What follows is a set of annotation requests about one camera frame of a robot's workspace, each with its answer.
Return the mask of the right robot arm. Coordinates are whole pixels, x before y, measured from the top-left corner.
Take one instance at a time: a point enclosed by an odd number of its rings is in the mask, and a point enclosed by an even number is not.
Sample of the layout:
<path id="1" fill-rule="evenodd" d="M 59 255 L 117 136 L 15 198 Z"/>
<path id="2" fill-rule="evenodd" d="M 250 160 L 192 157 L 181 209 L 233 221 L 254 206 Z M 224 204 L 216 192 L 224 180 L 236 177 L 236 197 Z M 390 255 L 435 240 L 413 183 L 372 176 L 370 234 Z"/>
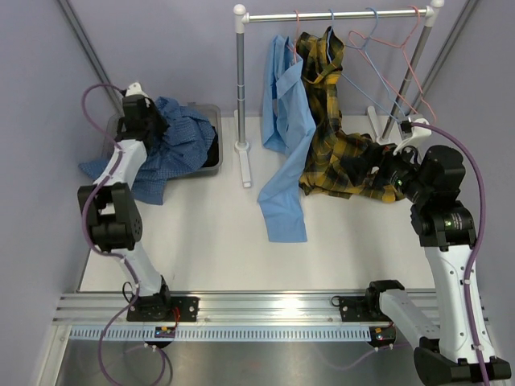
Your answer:
<path id="1" fill-rule="evenodd" d="M 465 176 L 462 154 L 432 146 L 421 162 L 389 146 L 377 162 L 377 179 L 411 203 L 411 224 L 431 267 L 439 325 L 410 300 L 396 280 L 373 281 L 365 292 L 370 318 L 387 317 L 414 350 L 425 385 L 508 380 L 510 364 L 495 352 L 485 330 L 472 254 L 479 245 L 470 211 L 458 200 Z"/>

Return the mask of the black shirt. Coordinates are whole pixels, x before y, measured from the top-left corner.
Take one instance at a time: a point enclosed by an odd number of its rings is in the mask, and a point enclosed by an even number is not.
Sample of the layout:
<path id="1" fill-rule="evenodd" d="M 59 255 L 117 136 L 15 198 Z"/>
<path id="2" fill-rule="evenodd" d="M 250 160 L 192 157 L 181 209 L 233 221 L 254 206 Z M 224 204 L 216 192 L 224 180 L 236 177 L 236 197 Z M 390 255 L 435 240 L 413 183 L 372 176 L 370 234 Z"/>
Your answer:
<path id="1" fill-rule="evenodd" d="M 220 159 L 219 158 L 219 139 L 218 139 L 218 135 L 215 134 L 212 144 L 210 145 L 208 152 L 207 152 L 207 159 L 202 167 L 203 168 L 214 167 L 218 164 L 219 159 Z"/>

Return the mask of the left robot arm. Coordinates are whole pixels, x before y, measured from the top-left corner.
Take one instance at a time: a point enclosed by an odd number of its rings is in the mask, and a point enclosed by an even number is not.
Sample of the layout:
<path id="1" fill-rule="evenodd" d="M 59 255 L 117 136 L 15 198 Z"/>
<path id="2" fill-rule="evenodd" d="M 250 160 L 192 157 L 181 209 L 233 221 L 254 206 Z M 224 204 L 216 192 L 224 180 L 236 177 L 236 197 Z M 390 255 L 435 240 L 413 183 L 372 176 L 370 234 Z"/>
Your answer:
<path id="1" fill-rule="evenodd" d="M 93 251 L 117 259 L 132 286 L 127 319 L 163 321 L 171 315 L 173 302 L 165 279 L 142 247 L 142 217 L 132 187 L 167 124 L 144 92 L 127 92 L 122 108 L 111 159 L 94 184 L 77 192 L 82 226 Z"/>

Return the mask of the dark blue checked shirt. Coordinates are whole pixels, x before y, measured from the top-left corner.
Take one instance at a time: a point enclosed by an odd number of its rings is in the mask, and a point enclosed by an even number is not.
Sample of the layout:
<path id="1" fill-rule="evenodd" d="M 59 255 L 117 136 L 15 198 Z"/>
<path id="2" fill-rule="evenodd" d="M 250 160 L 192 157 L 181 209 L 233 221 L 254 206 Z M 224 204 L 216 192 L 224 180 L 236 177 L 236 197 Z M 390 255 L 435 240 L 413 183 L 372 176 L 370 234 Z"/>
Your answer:
<path id="1" fill-rule="evenodd" d="M 131 191 L 138 201 L 161 205 L 168 180 L 189 175 L 203 166 L 216 133 L 208 118 L 173 98 L 161 96 L 154 103 L 169 127 L 160 139 L 143 143 L 146 160 L 138 168 Z M 110 142 L 116 142 L 117 135 L 97 125 L 86 110 L 83 113 L 95 129 Z"/>

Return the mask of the blue hanger for checked shirt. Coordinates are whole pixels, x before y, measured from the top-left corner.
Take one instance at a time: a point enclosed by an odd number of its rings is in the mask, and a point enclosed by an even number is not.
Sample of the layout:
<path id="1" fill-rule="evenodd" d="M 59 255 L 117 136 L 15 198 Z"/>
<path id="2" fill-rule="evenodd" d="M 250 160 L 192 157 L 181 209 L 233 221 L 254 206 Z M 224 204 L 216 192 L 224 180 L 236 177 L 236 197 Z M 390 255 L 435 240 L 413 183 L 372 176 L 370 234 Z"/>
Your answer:
<path id="1" fill-rule="evenodd" d="M 361 58 L 367 63 L 367 65 L 371 67 L 373 74 L 379 80 L 382 88 L 385 90 L 388 101 L 392 103 L 392 108 L 388 110 L 381 103 L 377 102 L 368 93 L 361 89 L 356 83 L 351 81 L 351 79 L 348 78 L 346 75 L 343 75 L 343 77 L 351 84 L 351 86 L 353 86 L 364 97 L 371 101 L 382 112 L 387 113 L 388 117 L 393 122 L 399 123 L 402 118 L 406 118 L 406 114 L 402 110 L 402 105 L 408 104 L 408 106 L 411 107 L 411 104 L 408 103 L 406 98 L 401 95 L 401 91 L 399 89 L 395 89 L 393 85 L 385 77 L 385 75 L 379 70 L 379 68 L 373 61 L 373 58 L 369 54 L 369 45 L 370 43 L 376 43 L 400 51 L 404 56 L 408 74 L 414 75 L 414 66 L 410 64 L 409 60 L 407 59 L 406 45 L 410 41 L 414 32 L 416 32 L 418 25 L 421 22 L 420 11 L 419 8 L 417 8 L 416 6 L 411 6 L 411 10 L 415 12 L 415 16 L 417 18 L 416 23 L 401 43 L 393 43 L 388 40 L 379 39 L 375 36 L 375 32 L 379 26 L 381 16 L 379 15 L 378 11 L 372 7 L 367 7 L 366 10 L 373 14 L 374 24 L 372 30 L 367 35 L 364 35 L 359 31 L 350 30 L 350 32 L 347 35 L 346 48 L 350 48 L 354 51 L 357 51 L 360 54 Z"/>

